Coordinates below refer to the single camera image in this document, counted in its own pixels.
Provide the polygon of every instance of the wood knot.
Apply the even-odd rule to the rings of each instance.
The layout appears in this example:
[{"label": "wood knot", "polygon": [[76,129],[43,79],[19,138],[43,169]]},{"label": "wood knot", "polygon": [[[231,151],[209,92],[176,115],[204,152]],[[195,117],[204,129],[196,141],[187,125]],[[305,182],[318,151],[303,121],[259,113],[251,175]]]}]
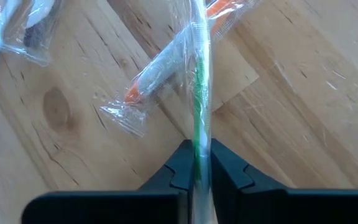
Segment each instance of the wood knot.
[{"label": "wood knot", "polygon": [[55,131],[71,129],[73,119],[68,100],[57,87],[51,88],[44,95],[44,116],[48,125]]}]

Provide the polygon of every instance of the wooden table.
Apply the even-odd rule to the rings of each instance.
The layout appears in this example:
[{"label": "wooden table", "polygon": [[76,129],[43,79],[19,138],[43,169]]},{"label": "wooden table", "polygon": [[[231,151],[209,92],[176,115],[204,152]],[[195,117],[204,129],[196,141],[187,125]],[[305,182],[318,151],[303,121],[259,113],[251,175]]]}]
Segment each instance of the wooden table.
[{"label": "wooden table", "polygon": [[[0,223],[49,190],[136,189],[191,137],[178,95],[142,139],[98,109],[173,37],[158,2],[68,1],[50,66],[0,56]],[[213,137],[252,165],[358,188],[358,1],[265,0],[215,44],[213,91]]]}]

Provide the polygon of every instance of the wooden surface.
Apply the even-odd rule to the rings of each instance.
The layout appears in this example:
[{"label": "wooden surface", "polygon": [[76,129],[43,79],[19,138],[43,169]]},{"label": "wooden surface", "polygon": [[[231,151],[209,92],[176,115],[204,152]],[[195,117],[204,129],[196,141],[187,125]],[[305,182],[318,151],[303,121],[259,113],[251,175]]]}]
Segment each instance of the wooden surface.
[{"label": "wooden surface", "polygon": [[[33,191],[9,200],[136,189],[191,137],[177,95],[149,113],[142,139],[98,110],[172,38],[158,2],[68,1],[50,66],[0,56],[0,106],[22,143],[0,128],[16,142],[6,154],[22,155],[5,158],[36,167],[3,189]],[[265,0],[215,44],[213,91],[213,136],[253,166],[290,187],[358,188],[358,1]]]}]

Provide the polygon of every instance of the toothbrush handle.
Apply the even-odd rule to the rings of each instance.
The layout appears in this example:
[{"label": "toothbrush handle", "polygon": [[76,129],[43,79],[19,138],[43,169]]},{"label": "toothbrush handle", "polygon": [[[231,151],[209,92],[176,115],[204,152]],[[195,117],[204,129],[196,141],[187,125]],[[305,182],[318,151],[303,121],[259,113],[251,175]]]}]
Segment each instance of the toothbrush handle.
[{"label": "toothbrush handle", "polygon": [[11,20],[11,17],[16,12],[17,8],[22,4],[22,0],[6,0],[4,9],[0,12],[0,33]]}]

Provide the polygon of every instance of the clear plastic packaging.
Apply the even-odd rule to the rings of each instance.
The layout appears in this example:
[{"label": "clear plastic packaging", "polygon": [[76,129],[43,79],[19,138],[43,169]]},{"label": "clear plastic packaging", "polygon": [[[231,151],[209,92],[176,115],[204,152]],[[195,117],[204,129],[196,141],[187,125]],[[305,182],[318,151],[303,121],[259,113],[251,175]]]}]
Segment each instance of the clear plastic packaging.
[{"label": "clear plastic packaging", "polygon": [[23,55],[41,66],[64,0],[0,0],[0,51]]},{"label": "clear plastic packaging", "polygon": [[[174,0],[171,5],[178,6],[182,11],[184,4]],[[259,0],[217,0],[212,2],[207,10],[208,25],[211,32],[211,40],[217,42],[227,33],[243,13],[252,9]],[[188,68],[193,63],[190,59],[194,52],[187,49],[193,45],[193,24],[189,23],[188,12],[181,12],[176,19],[182,29],[177,32],[175,38],[136,76],[127,89],[125,96],[117,96],[108,104],[101,107],[106,115],[119,124],[125,131],[136,136],[145,134],[147,112],[159,104],[176,89],[191,91],[188,87],[192,81],[189,75],[192,70]]]}]

